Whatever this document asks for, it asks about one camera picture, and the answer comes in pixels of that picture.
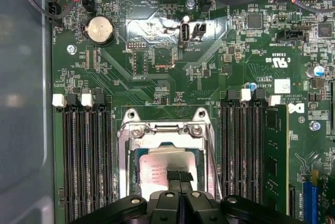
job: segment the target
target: black connector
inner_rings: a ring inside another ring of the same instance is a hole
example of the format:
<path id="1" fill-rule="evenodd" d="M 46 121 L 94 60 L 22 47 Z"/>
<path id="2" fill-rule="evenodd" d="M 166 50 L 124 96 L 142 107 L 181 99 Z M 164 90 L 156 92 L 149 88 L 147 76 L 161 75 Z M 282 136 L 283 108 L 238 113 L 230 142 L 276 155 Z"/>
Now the black connector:
<path id="1" fill-rule="evenodd" d="M 179 46 L 180 47 L 187 47 L 189 43 L 189 24 L 182 23 L 180 25 L 180 35 L 179 35 Z"/>
<path id="2" fill-rule="evenodd" d="M 94 0 L 82 0 L 82 4 L 88 13 L 96 13 Z"/>
<path id="3" fill-rule="evenodd" d="M 53 15 L 59 15 L 62 13 L 62 7 L 56 1 L 50 1 L 48 2 L 48 11 Z M 48 21 L 56 27 L 63 27 L 62 19 L 54 20 L 52 18 L 48 18 Z"/>
<path id="4" fill-rule="evenodd" d="M 201 40 L 207 30 L 206 23 L 197 23 L 193 29 L 192 38 L 194 40 Z"/>

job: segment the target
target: black dimm slot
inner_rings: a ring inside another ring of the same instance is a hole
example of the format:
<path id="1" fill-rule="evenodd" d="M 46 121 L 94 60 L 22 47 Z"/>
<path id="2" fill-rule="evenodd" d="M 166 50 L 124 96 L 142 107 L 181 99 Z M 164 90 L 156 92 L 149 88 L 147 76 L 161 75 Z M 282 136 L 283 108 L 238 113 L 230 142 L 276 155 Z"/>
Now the black dimm slot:
<path id="1" fill-rule="evenodd" d="M 76 165 L 76 171 L 77 171 L 77 197 L 76 197 L 76 204 L 78 209 L 78 217 L 83 216 L 83 207 L 82 207 L 82 176 L 83 176 L 83 168 L 82 167 L 82 158 L 81 155 L 81 146 L 82 146 L 82 113 L 77 113 L 76 118 L 76 128 L 75 128 L 75 136 L 76 136 L 76 143 L 75 143 L 75 165 Z"/>
<path id="2" fill-rule="evenodd" d="M 85 112 L 85 161 L 86 161 L 86 212 L 89 214 L 92 210 L 93 192 L 92 192 L 92 143 L 93 143 L 93 123 L 92 113 Z"/>
<path id="3" fill-rule="evenodd" d="M 92 145 L 92 188 L 93 188 L 93 209 L 92 211 L 99 209 L 99 128 L 97 113 L 93 114 L 93 145 Z"/>
<path id="4" fill-rule="evenodd" d="M 104 125 L 103 125 L 103 114 L 102 112 L 97 113 L 97 121 L 98 121 L 98 204 L 99 208 L 102 208 L 104 206 L 104 197 L 105 197 L 105 191 L 104 191 Z"/>
<path id="5" fill-rule="evenodd" d="M 225 105 L 222 105 L 222 115 L 221 115 L 221 187 L 222 187 L 222 196 L 225 197 L 229 195 L 228 191 L 228 181 L 229 181 L 229 155 L 228 155 L 228 131 L 227 131 L 227 117 L 228 110 Z"/>
<path id="6" fill-rule="evenodd" d="M 245 146 L 247 144 L 247 119 L 248 119 L 248 112 L 247 112 L 247 105 L 243 106 L 241 108 L 242 113 L 242 121 L 240 122 L 241 127 L 241 136 L 240 136 L 240 159 L 241 159 L 241 165 L 240 165 L 240 195 L 242 197 L 246 197 L 246 163 L 247 163 L 247 153 Z"/>
<path id="7" fill-rule="evenodd" d="M 64 193 L 65 193 L 65 223 L 72 221 L 72 180 L 71 180 L 71 113 L 63 113 L 63 146 L 64 146 Z"/>
<path id="8" fill-rule="evenodd" d="M 251 141 L 251 200 L 257 202 L 257 153 L 258 153 L 258 108 L 253 107 L 252 115 L 252 141 Z"/>
<path id="9" fill-rule="evenodd" d="M 78 128 L 79 128 L 79 115 L 78 112 L 72 113 L 72 165 L 73 165 L 73 189 L 74 189 L 74 219 L 77 219 L 79 215 L 79 195 L 78 195 L 78 157 L 77 157 L 77 143 L 78 143 Z"/>
<path id="10" fill-rule="evenodd" d="M 80 171 L 81 171 L 81 209 L 82 209 L 82 216 L 87 214 L 87 181 L 86 181 L 86 171 L 87 171 L 87 160 L 86 160 L 86 121 L 85 121 L 85 113 L 80 112 L 80 136 L 81 136 L 81 142 L 80 142 Z"/>
<path id="11" fill-rule="evenodd" d="M 246 179 L 246 184 L 247 184 L 247 196 L 246 198 L 251 200 L 252 199 L 252 113 L 253 113 L 253 108 L 248 107 L 248 123 L 247 123 L 247 147 L 246 147 L 246 152 L 247 152 L 247 179 Z"/>
<path id="12" fill-rule="evenodd" d="M 240 108 L 234 108 L 234 139 L 233 139 L 233 155 L 234 155 L 234 164 L 233 164 L 233 180 L 234 180 L 234 192 L 233 194 L 240 195 L 240 142 L 239 139 L 241 137 L 241 115 Z"/>
<path id="13" fill-rule="evenodd" d="M 264 150 L 264 125 L 265 125 L 265 108 L 259 107 L 259 141 L 258 141 L 258 192 L 259 201 L 263 203 L 263 150 Z"/>
<path id="14" fill-rule="evenodd" d="M 106 112 L 106 131 L 107 131 L 107 141 L 106 141 L 106 155 L 107 155 L 107 204 L 113 202 L 113 191 L 114 191 L 114 182 L 113 182 L 113 129 L 112 129 L 112 118 L 109 112 Z"/>
<path id="15" fill-rule="evenodd" d="M 235 187 L 234 187 L 234 158 L 235 158 L 235 105 L 232 104 L 231 107 L 228 107 L 228 119 L 227 119 L 228 125 L 227 125 L 227 133 L 228 133 L 228 173 L 229 173 L 229 179 L 228 179 L 228 188 L 229 188 L 229 194 L 235 194 Z"/>

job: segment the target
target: ram slot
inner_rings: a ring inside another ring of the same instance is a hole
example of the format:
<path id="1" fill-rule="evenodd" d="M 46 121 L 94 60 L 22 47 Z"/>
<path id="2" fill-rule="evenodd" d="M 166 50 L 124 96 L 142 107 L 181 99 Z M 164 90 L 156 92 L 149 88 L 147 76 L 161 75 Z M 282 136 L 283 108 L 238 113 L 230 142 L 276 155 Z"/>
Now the ram slot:
<path id="1" fill-rule="evenodd" d="M 93 192 L 92 192 L 92 143 L 93 143 L 93 115 L 90 111 L 85 112 L 85 162 L 86 162 L 86 213 L 93 211 Z"/>
<path id="2" fill-rule="evenodd" d="M 81 201 L 81 211 L 82 216 L 87 214 L 87 158 L 86 158 L 86 120 L 85 113 L 80 112 L 80 122 L 81 122 L 81 142 L 80 142 L 80 180 L 81 180 L 81 190 L 80 190 L 80 201 Z"/>
<path id="3" fill-rule="evenodd" d="M 72 162 L 73 162 L 73 187 L 74 187 L 74 218 L 81 216 L 80 211 L 80 158 L 78 156 L 78 143 L 80 143 L 80 114 L 72 113 Z"/>
<path id="4" fill-rule="evenodd" d="M 107 120 L 107 126 L 106 130 L 108 131 L 108 138 L 106 143 L 106 155 L 107 155 L 107 186 L 108 186 L 108 195 L 107 195 L 107 203 L 110 204 L 114 200 L 114 180 L 113 180 L 113 169 L 114 169 L 114 163 L 113 163 L 113 121 L 112 121 L 112 115 L 107 112 L 106 113 L 106 120 Z"/>
<path id="5" fill-rule="evenodd" d="M 239 149 L 240 149 L 240 136 L 241 136 L 241 132 L 240 132 L 240 122 L 241 122 L 241 115 L 240 115 L 240 108 L 239 107 L 235 107 L 234 108 L 234 137 L 232 140 L 232 146 L 233 146 L 233 150 L 231 155 L 233 156 L 233 181 L 234 181 L 234 190 L 233 190 L 233 194 L 239 195 L 240 191 L 239 191 L 239 182 L 240 182 L 240 153 L 239 153 Z"/>
<path id="6" fill-rule="evenodd" d="M 73 173 L 72 173 L 72 113 L 65 112 L 63 116 L 64 123 L 64 193 L 65 193 L 65 223 L 74 220 L 74 189 L 73 189 Z"/>
<path id="7" fill-rule="evenodd" d="M 262 146 L 263 146 L 263 114 L 258 104 L 253 107 L 252 114 L 252 198 L 257 203 L 262 199 Z"/>
<path id="8" fill-rule="evenodd" d="M 99 138 L 97 113 L 92 113 L 93 137 L 91 145 L 91 188 L 92 188 L 92 211 L 99 209 Z"/>
<path id="9" fill-rule="evenodd" d="M 104 113 L 103 112 L 98 112 L 97 113 L 97 121 L 98 121 L 98 132 L 97 132 L 97 137 L 98 137 L 98 172 L 99 172 L 99 177 L 98 177 L 98 184 L 99 184 L 99 192 L 98 192 L 98 203 L 99 203 L 99 208 L 102 208 L 105 205 L 105 197 L 106 197 L 106 192 L 105 192 L 105 127 L 104 127 Z"/>
<path id="10" fill-rule="evenodd" d="M 101 207 L 105 206 L 109 199 L 111 198 L 111 190 L 110 184 L 111 183 L 111 175 L 112 175 L 112 167 L 111 167 L 111 155 L 110 155 L 110 117 L 109 112 L 101 111 L 99 112 L 99 144 L 101 148 L 101 199 L 100 205 Z"/>
<path id="11" fill-rule="evenodd" d="M 239 142 L 239 157 L 240 157 L 240 165 L 239 165 L 239 195 L 242 197 L 247 196 L 246 184 L 247 184 L 247 175 L 246 175 L 246 163 L 247 163 L 247 153 L 246 153 L 246 145 L 247 145 L 247 120 L 248 120 L 248 112 L 246 105 L 243 105 L 240 108 L 240 136 L 238 139 Z"/>
<path id="12" fill-rule="evenodd" d="M 247 108 L 247 114 L 248 114 L 248 119 L 247 119 L 247 147 L 246 147 L 246 154 L 247 154 L 247 169 L 246 169 L 246 174 L 247 174 L 247 178 L 246 178 L 246 184 L 247 184 L 247 192 L 246 192 L 246 198 L 249 200 L 252 200 L 252 194 L 253 194 L 253 177 L 252 177 L 252 171 L 253 171 L 253 162 L 252 162 L 252 140 L 253 140 L 253 136 L 252 136 L 252 114 L 253 114 L 253 108 L 252 107 L 248 107 Z"/>

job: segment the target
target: connector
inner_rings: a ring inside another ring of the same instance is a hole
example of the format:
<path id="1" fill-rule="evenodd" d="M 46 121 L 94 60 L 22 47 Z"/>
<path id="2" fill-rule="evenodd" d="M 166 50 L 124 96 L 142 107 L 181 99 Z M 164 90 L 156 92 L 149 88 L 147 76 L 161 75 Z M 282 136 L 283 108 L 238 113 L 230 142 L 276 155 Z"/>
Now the connector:
<path id="1" fill-rule="evenodd" d="M 82 0 L 82 4 L 88 13 L 96 13 L 94 0 Z"/>
<path id="2" fill-rule="evenodd" d="M 189 43 L 189 24 L 182 23 L 180 25 L 180 35 L 179 35 L 179 46 L 180 47 L 187 47 Z"/>
<path id="3" fill-rule="evenodd" d="M 53 15 L 59 15 L 62 13 L 62 7 L 56 1 L 51 1 L 48 2 L 48 11 Z M 63 27 L 62 19 L 54 20 L 52 18 L 48 18 L 48 21 L 56 27 Z"/>

